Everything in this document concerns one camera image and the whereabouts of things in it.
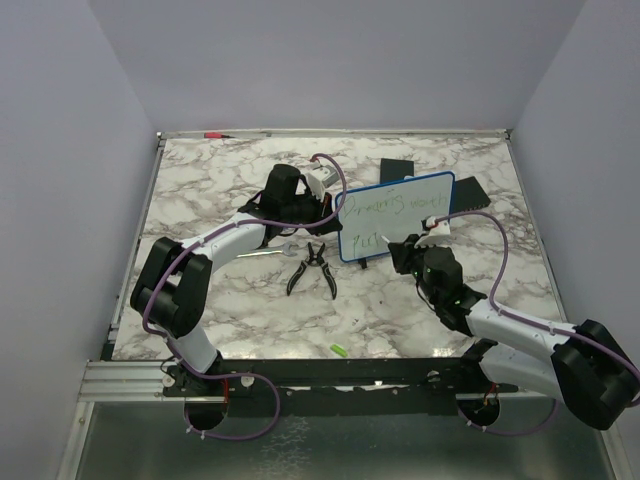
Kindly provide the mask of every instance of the white marble tabletop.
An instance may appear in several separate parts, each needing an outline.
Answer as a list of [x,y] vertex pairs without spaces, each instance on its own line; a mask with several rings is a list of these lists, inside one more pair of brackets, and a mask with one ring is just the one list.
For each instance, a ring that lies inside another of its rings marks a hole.
[[[507,145],[498,138],[168,140],[131,284],[156,239],[188,238],[222,223],[264,187],[273,165],[291,163],[304,173],[317,152],[340,163],[349,188],[376,184],[382,157],[413,160],[416,175],[442,170],[453,170],[458,179],[475,175],[492,200],[486,211],[509,235],[509,264],[498,301],[560,318]],[[370,260],[361,270],[357,263],[342,263],[335,233],[318,238],[299,232],[289,240],[301,247],[298,257],[237,259],[211,278],[201,322],[225,358],[335,358],[334,343],[352,358],[453,356],[473,342],[438,321],[417,297],[412,278],[394,272],[390,257]],[[287,281],[309,240],[316,247],[327,244],[324,257],[338,284],[335,300],[319,269],[309,269],[286,296]],[[488,292],[502,255],[494,226],[479,217],[456,219],[450,243],[465,281]],[[125,306],[113,358],[167,356],[162,341],[147,335],[140,315]]]

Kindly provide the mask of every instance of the white wall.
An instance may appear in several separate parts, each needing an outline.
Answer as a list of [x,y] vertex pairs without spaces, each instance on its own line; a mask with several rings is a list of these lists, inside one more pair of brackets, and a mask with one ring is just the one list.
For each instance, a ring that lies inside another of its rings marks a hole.
[[[607,325],[640,364],[640,2],[590,0],[514,132],[571,320]],[[640,409],[619,420],[640,476]]]
[[155,134],[84,0],[0,15],[0,476],[55,476]]
[[583,0],[90,0],[158,130],[513,127]]

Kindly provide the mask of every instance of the black cable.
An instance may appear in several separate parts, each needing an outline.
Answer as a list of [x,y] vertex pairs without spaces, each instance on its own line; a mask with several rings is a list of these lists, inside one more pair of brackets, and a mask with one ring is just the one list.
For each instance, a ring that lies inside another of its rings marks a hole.
[[161,371],[162,373],[164,373],[165,375],[169,375],[169,376],[170,376],[171,378],[173,378],[174,380],[176,379],[176,377],[174,377],[173,375],[171,375],[171,374],[169,373],[169,370],[165,370],[165,369],[164,369],[164,368],[162,368],[162,367],[164,367],[164,364],[165,364],[165,363],[170,362],[171,360],[175,360],[175,358],[176,358],[176,356],[175,356],[175,355],[171,355],[169,358],[165,358],[165,359],[162,361],[162,363],[160,364],[160,371]]
[[431,310],[433,313],[436,313],[436,311],[431,306],[431,304],[427,301],[427,299],[422,296],[422,292],[420,291],[420,283],[419,282],[416,282],[416,293],[420,297],[420,300],[422,300],[424,303],[427,304],[427,307],[429,307],[429,310]]

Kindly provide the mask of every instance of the blue whiteboard frame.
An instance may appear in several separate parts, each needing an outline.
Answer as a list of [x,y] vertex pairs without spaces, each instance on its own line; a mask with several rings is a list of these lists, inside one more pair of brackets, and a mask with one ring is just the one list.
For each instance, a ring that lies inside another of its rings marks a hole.
[[[353,190],[347,190],[347,194],[349,193],[355,193],[355,192],[362,192],[364,190],[373,190],[375,188],[382,188],[382,187],[388,187],[389,185],[399,185],[402,183],[409,183],[409,182],[415,182],[416,180],[424,180],[425,178],[431,178],[431,177],[440,177],[442,175],[451,175],[453,177],[453,181],[451,182],[451,199],[449,201],[449,215],[451,215],[452,211],[453,211],[453,205],[454,205],[454,195],[456,194],[456,174],[453,173],[451,170],[447,170],[446,172],[437,172],[437,173],[430,173],[428,175],[421,175],[419,177],[411,177],[411,178],[407,178],[405,180],[398,180],[397,182],[389,182],[389,183],[381,183],[378,185],[371,185],[368,187],[360,187],[360,188],[354,188]],[[334,205],[333,208],[334,210],[337,208],[338,206],[338,199],[342,196],[342,192],[338,193],[334,200]],[[354,258],[353,260],[345,260],[344,258],[342,258],[342,242],[341,242],[341,237],[340,234],[342,232],[338,232],[338,251],[340,252],[340,260],[342,260],[343,263],[353,263],[353,262],[357,262],[359,260],[362,259],[366,259],[366,258],[376,258],[376,257],[382,257],[383,255],[389,255],[389,252],[385,252],[385,253],[378,253],[377,255],[371,255],[368,257],[362,257],[362,258]]]

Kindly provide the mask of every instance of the small whiteboard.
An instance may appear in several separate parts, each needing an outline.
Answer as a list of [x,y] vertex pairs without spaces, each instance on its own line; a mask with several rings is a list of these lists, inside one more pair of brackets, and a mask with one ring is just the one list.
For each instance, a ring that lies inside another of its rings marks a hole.
[[[389,253],[387,242],[402,242],[422,231],[421,221],[450,213],[455,175],[440,172],[347,192],[338,218],[340,258],[352,262]],[[342,193],[336,195],[336,205]]]

